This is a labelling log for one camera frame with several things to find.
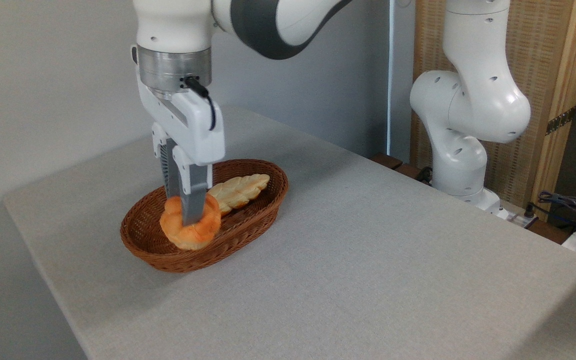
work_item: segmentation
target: wicker basket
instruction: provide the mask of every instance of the wicker basket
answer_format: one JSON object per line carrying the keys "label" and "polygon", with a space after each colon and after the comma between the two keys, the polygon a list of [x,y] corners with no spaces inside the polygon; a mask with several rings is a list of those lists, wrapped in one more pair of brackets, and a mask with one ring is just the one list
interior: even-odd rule
{"label": "wicker basket", "polygon": [[263,160],[228,160],[213,167],[215,184],[253,174],[270,175],[268,186],[248,205],[222,217],[219,232],[205,248],[181,250],[166,238],[160,226],[166,202],[163,186],[144,196],[128,211],[119,231],[123,244],[133,255],[165,272],[196,271],[225,259],[257,239],[274,223],[288,191],[288,178],[279,166]]}

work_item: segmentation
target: bread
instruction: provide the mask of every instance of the bread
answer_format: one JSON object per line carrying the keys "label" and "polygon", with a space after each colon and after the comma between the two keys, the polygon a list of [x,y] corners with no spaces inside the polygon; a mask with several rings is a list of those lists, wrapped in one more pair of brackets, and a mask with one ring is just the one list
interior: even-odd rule
{"label": "bread", "polygon": [[259,193],[268,186],[269,180],[270,176],[265,173],[237,176],[213,186],[208,194],[217,199],[221,216],[224,216],[233,209],[240,209],[256,199]]}
{"label": "bread", "polygon": [[203,216],[199,222],[189,226],[182,225],[181,198],[173,196],[167,199],[159,225],[166,237],[179,249],[203,249],[215,238],[222,225],[219,203],[212,195],[206,194]]}

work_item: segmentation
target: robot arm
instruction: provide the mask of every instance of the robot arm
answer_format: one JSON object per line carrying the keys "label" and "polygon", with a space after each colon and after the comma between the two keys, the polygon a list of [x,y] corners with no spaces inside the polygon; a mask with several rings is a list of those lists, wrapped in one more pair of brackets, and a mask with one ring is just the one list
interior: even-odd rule
{"label": "robot arm", "polygon": [[294,57],[350,0],[134,0],[137,44],[160,53],[211,47],[214,23],[264,57]]}
{"label": "robot arm", "polygon": [[212,164],[225,153],[224,121],[206,86],[216,27],[270,59],[302,51],[350,0],[133,0],[132,57],[166,194],[180,196],[183,224],[201,219]]}
{"label": "robot arm", "polygon": [[443,50],[457,73],[427,71],[410,93],[432,145],[432,186],[492,214],[500,201],[484,188],[488,158],[478,139],[514,141],[531,117],[506,61],[509,9],[510,0],[448,0]]}

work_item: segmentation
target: white wall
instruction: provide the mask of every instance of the white wall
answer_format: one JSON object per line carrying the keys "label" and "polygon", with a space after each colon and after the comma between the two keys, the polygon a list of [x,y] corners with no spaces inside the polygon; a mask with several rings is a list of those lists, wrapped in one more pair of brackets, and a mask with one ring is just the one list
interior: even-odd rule
{"label": "white wall", "polygon": [[[383,151],[384,9],[381,0],[354,0],[282,62],[218,34],[215,100],[361,155]],[[130,59],[136,30],[129,0],[0,0],[0,359],[83,357],[23,244],[2,236],[10,224],[1,202],[147,135]]]}

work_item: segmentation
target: leaf-shaped bread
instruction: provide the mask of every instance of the leaf-shaped bread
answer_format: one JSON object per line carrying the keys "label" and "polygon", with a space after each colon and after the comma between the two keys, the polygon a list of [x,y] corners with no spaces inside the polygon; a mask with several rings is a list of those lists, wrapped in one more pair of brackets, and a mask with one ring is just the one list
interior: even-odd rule
{"label": "leaf-shaped bread", "polygon": [[269,181],[270,176],[265,173],[237,176],[213,186],[208,194],[217,199],[221,216],[224,216],[233,209],[240,209],[256,199],[259,193],[268,186]]}

